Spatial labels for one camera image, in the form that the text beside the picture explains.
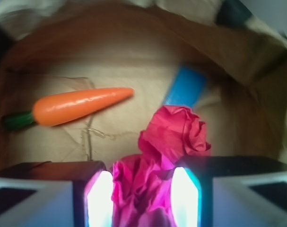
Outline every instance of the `carrot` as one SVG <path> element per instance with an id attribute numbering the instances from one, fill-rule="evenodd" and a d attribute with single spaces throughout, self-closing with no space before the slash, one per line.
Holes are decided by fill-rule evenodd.
<path id="1" fill-rule="evenodd" d="M 39 99 L 32 114 L 38 124 L 55 126 L 101 110 L 133 94 L 132 88 L 104 88 L 51 95 Z"/>

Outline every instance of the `brown paper bag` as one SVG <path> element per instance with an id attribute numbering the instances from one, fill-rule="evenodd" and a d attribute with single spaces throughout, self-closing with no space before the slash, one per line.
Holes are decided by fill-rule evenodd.
<path id="1" fill-rule="evenodd" d="M 0 168 L 26 161 L 90 159 L 111 166 L 139 153 L 139 132 L 161 105 L 181 65 L 208 78 L 193 110 L 207 123 L 213 155 L 263 155 L 287 163 L 287 42 L 250 30 L 199 24 L 157 7 L 115 2 L 53 18 L 56 22 L 40 26 L 3 59 L 0 118 L 8 110 L 30 108 L 34 97 L 92 83 L 96 88 L 132 87 L 136 95 L 91 120 L 55 128 L 7 133 L 0 124 Z"/>

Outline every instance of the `blue foam block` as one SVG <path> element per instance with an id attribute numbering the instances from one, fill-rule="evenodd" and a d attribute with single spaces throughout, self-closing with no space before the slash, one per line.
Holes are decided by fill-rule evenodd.
<path id="1" fill-rule="evenodd" d="M 187 67 L 181 67 L 163 105 L 185 105 L 192 108 L 206 84 L 206 78 Z"/>

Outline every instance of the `bright light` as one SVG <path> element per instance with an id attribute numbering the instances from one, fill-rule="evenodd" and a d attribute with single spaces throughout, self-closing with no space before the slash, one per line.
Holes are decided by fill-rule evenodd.
<path id="1" fill-rule="evenodd" d="M 190 170 L 183 167 L 175 169 L 171 186 L 171 204 L 177 226 L 200 226 L 201 185 Z"/>
<path id="2" fill-rule="evenodd" d="M 89 227 L 111 227 L 113 216 L 113 176 L 102 171 L 87 194 Z"/>

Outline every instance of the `pink tissue paper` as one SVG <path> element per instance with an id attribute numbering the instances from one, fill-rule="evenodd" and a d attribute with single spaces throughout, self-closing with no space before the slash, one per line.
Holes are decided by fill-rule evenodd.
<path id="1" fill-rule="evenodd" d="M 114 163 L 112 226 L 176 226 L 170 201 L 175 163 L 185 155 L 210 155 L 199 119 L 188 107 L 162 106 L 140 134 L 142 154 Z"/>

